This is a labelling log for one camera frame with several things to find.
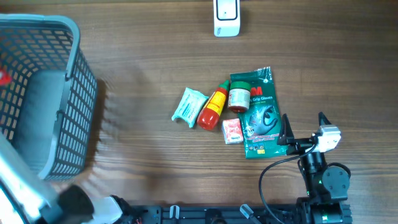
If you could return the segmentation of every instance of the yellow label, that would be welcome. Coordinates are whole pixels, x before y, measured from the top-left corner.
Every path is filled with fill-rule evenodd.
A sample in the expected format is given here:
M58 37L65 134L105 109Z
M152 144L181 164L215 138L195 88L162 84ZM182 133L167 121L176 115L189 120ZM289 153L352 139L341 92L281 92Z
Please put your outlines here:
M210 102L208 102L207 108L213 110L219 116L223 110L225 99L226 96L223 93L217 91L213 94Z

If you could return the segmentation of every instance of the sauce bottle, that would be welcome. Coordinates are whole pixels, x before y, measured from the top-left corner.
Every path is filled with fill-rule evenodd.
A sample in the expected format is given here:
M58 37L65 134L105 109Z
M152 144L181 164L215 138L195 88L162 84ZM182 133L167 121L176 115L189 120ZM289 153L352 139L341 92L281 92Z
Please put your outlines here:
M229 80L220 84L216 91L212 94L198 117L198 125L205 130L212 130L220 118L225 100L228 96Z

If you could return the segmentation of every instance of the white packet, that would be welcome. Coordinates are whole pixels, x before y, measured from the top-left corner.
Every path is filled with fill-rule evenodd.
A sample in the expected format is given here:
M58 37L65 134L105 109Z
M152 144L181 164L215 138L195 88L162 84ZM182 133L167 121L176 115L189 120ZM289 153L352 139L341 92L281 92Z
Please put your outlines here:
M202 106L205 104L208 96L203 95L201 92L185 88L180 104L172 116L172 121L175 118L181 118L193 128Z

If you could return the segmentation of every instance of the basket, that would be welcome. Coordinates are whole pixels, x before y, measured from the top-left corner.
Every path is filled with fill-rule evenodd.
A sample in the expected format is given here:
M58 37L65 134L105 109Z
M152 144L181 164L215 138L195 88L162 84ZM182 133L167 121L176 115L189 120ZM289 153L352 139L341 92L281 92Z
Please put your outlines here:
M67 17L0 14L0 130L41 179L84 168L97 83L79 43Z

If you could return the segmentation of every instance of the glove package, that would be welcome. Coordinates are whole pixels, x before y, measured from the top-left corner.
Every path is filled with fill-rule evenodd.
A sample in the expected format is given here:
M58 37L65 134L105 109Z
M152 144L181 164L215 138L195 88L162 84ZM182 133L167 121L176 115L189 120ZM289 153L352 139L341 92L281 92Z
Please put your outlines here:
M271 68L231 74L231 81L251 84L250 107L239 113L247 159L286 155L287 146L277 145L281 118Z

